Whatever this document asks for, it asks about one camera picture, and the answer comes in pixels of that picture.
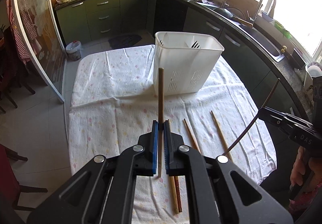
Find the light wooden chopstick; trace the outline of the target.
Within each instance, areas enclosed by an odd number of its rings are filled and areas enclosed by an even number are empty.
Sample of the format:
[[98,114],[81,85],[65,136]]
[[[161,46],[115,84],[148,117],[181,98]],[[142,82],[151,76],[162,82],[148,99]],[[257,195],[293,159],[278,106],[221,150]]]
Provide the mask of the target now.
[[174,214],[178,214],[179,211],[178,211],[178,206],[177,206],[174,176],[170,176],[169,180],[170,180],[170,187],[171,187],[171,194],[172,194],[173,211],[174,211]]

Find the dark red-tipped chopstick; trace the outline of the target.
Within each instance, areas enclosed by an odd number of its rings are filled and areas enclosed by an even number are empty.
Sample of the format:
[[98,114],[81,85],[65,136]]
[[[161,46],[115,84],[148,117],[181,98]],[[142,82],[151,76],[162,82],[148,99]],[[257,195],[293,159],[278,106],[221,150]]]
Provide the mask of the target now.
[[181,203],[181,194],[180,194],[180,182],[179,182],[178,176],[174,176],[174,182],[175,182],[175,191],[176,191],[178,211],[181,213],[182,212],[182,203]]

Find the tall steel kitchen faucet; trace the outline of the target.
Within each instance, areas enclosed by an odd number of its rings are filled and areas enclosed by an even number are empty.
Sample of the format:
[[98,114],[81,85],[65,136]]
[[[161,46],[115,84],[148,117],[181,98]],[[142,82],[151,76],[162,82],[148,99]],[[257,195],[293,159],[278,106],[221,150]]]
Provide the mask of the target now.
[[253,23],[255,23],[260,11],[265,11],[269,18],[273,19],[277,0],[260,0],[255,14],[253,15]]

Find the white floral tablecloth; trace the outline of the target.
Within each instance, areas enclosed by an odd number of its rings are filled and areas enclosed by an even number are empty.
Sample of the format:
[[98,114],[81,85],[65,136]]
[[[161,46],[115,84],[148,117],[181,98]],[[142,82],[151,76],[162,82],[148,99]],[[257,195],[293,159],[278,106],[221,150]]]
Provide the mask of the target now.
[[[154,46],[122,48],[91,54],[77,68],[69,111],[68,146],[72,173],[94,156],[108,158],[135,145],[158,118],[153,86]],[[172,132],[191,141],[185,119],[201,153],[215,158],[224,152],[214,112],[227,145],[232,145],[258,109],[233,69],[219,58],[203,87],[194,94],[165,98],[164,117]],[[277,156],[263,121],[257,121],[232,149],[233,162],[257,184],[276,168]]]

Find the white plastic utensil holder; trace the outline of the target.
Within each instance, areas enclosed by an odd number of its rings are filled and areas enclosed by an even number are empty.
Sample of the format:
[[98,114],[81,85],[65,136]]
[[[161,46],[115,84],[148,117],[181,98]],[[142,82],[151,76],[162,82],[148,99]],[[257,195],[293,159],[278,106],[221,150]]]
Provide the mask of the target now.
[[[200,48],[191,48],[198,41]],[[224,47],[211,35],[192,32],[155,33],[153,85],[158,93],[158,68],[164,69],[164,94],[177,95],[199,91]]]

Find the dark floor mat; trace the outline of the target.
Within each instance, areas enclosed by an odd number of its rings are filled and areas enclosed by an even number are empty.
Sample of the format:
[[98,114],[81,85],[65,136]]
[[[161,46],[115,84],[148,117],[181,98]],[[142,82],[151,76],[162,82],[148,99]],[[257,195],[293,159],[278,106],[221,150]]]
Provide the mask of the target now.
[[111,49],[132,47],[142,40],[137,34],[116,36],[108,40]]

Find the stainless steel sink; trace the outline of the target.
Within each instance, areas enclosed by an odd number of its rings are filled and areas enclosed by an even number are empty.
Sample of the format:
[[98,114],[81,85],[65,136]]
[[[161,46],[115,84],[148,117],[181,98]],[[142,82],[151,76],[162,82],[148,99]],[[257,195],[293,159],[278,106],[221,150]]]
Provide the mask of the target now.
[[280,62],[284,57],[281,51],[269,40],[267,39],[262,33],[257,31],[255,28],[247,27],[243,24],[238,25],[242,30],[244,30],[252,39],[257,41],[269,54],[272,59],[276,62]]

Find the small trash bin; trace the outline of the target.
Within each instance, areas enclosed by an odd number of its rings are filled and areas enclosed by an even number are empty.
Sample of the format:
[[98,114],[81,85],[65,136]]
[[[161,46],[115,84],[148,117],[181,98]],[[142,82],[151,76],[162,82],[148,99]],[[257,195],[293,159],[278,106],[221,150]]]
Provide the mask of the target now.
[[68,59],[70,61],[78,61],[81,59],[82,43],[80,41],[72,41],[65,48]]

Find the green lower cabinets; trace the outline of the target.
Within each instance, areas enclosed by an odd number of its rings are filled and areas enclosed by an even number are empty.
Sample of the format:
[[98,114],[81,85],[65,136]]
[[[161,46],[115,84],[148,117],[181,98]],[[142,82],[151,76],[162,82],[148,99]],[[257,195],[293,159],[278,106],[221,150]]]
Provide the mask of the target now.
[[[239,23],[210,6],[191,0],[75,0],[57,4],[55,13],[66,44],[73,40],[87,43],[141,29],[150,34],[186,31],[212,35],[224,46],[223,58],[257,105],[263,103],[279,78],[268,105],[282,112],[294,111],[306,120],[311,118],[312,105],[286,56],[276,62]],[[274,45],[281,51],[281,46]]]

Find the wooden cutting board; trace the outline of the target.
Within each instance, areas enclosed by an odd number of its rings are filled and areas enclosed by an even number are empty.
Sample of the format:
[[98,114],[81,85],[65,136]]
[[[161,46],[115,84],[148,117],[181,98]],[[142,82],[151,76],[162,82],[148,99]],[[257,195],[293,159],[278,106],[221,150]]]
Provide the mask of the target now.
[[227,9],[246,21],[254,17],[258,2],[256,0],[228,0]]

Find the glass sliding door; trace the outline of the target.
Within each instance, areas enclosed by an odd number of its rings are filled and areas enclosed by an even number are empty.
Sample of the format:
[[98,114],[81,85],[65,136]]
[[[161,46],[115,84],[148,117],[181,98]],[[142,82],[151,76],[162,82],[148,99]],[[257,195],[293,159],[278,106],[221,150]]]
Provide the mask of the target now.
[[58,32],[51,0],[11,0],[18,34],[44,82],[64,103],[67,56]]

